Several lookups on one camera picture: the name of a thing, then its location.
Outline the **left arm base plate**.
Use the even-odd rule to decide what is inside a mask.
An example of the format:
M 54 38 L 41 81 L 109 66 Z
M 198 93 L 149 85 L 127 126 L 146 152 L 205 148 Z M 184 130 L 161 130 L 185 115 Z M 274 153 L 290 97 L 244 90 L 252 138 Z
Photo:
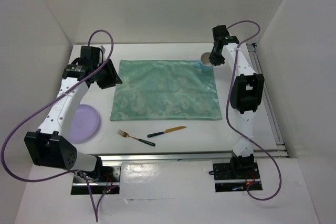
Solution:
M 117 195 L 120 193 L 121 165 L 104 166 L 99 177 L 91 178 L 85 174 L 93 195 Z M 71 195 L 89 195 L 85 179 L 75 174 L 73 176 Z

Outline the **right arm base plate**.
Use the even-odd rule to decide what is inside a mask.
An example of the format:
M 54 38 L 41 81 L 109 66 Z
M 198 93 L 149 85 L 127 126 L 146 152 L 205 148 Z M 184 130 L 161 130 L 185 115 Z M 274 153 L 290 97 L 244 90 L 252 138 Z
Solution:
M 215 191 L 234 192 L 250 190 L 262 190 L 259 168 L 254 162 L 252 168 L 233 171 L 228 163 L 214 163 L 213 169 L 208 172 L 214 177 Z

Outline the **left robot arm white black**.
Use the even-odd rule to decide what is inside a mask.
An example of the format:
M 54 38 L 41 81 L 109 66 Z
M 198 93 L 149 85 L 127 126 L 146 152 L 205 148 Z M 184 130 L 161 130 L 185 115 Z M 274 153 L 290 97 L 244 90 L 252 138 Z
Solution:
M 103 177 L 101 158 L 84 154 L 69 142 L 69 133 L 76 110 L 92 83 L 101 89 L 121 84 L 111 60 L 103 68 L 68 65 L 62 74 L 60 91 L 43 123 L 34 132 L 27 132 L 24 142 L 37 166 L 80 170 L 91 181 Z

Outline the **gold fork black handle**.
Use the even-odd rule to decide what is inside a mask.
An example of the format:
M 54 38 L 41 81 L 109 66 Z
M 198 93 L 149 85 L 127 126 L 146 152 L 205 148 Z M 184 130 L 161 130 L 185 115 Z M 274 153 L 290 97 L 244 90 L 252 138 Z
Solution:
M 153 147 L 156 146 L 156 144 L 153 143 L 153 142 L 150 142 L 150 141 L 147 141 L 147 140 L 143 140 L 143 139 L 138 138 L 138 137 L 131 136 L 129 133 L 127 133 L 127 132 L 125 132 L 123 130 L 118 130 L 117 133 L 120 136 L 124 137 L 124 138 L 132 138 L 132 139 L 137 140 L 138 142 L 144 143 L 146 145 L 153 146 Z

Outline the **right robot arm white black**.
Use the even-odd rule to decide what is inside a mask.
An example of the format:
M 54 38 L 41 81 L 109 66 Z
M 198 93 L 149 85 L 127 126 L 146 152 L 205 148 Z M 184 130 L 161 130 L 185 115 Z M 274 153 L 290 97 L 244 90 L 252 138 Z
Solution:
M 239 40 L 235 36 L 214 39 L 209 60 L 214 66 L 228 63 L 233 73 L 233 83 L 229 88 L 228 104 L 235 112 L 233 126 L 239 139 L 232 149 L 228 171 L 235 178 L 242 177 L 252 169 L 254 150 L 250 139 L 253 135 L 253 119 L 261 104 L 265 78 L 250 66 L 244 53 L 238 49 Z

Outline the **purple plastic plate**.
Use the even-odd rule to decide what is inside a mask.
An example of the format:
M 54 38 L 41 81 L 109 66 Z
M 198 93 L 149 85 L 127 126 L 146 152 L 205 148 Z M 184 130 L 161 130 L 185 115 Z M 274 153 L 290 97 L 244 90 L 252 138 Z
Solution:
M 97 110 L 87 104 L 80 104 L 73 118 L 69 139 L 70 143 L 80 144 L 94 135 L 100 124 Z

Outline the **green patterned cloth placemat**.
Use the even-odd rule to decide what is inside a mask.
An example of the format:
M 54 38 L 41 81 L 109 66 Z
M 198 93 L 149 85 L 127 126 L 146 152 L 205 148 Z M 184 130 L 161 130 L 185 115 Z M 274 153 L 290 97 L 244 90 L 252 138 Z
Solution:
M 214 71 L 195 60 L 121 60 L 111 121 L 222 119 Z

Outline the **light blue mug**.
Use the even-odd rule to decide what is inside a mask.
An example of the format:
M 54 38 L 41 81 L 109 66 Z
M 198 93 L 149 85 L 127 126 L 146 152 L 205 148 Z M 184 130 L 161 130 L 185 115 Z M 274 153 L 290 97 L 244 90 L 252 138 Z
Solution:
M 209 72 L 213 70 L 214 65 L 211 64 L 209 57 L 211 53 L 210 52 L 205 52 L 201 55 L 200 60 L 197 61 L 194 66 L 198 69 L 201 70 L 201 72 Z

